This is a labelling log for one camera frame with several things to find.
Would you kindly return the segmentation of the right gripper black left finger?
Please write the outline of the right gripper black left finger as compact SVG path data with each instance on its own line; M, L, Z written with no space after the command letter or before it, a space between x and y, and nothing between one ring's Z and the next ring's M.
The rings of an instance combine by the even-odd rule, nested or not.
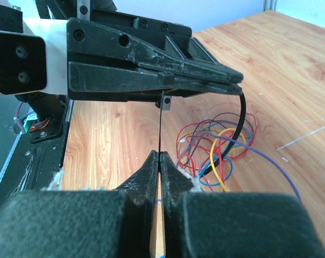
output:
M23 191L0 209L0 257L154 257L158 153L113 190Z

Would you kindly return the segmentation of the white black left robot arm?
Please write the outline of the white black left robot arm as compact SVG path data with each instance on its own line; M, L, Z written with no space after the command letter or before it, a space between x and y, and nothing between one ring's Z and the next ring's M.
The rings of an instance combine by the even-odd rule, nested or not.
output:
M172 97L204 93L246 100L242 73L221 64L192 36L190 27L118 12L113 1L36 1L40 20L32 31L57 52L49 75L66 92L18 95L41 117L70 99L154 102L168 108Z

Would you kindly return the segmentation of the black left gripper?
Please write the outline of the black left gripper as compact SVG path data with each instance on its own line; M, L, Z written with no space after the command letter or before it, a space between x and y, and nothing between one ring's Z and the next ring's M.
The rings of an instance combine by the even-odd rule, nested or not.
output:
M77 1L67 22L68 96L80 101L157 102L163 94L243 94L242 73L219 63L189 27Z

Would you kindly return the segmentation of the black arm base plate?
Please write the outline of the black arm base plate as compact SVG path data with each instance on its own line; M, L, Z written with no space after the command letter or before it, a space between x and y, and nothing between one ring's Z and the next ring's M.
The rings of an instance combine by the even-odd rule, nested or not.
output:
M73 104L42 132L16 137L0 172L0 206L20 191L47 187L63 167Z

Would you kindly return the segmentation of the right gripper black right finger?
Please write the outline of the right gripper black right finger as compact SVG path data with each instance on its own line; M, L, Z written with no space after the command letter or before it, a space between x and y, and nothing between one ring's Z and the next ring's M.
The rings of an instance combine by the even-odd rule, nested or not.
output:
M160 154L166 257L325 257L312 220L280 193L194 191Z

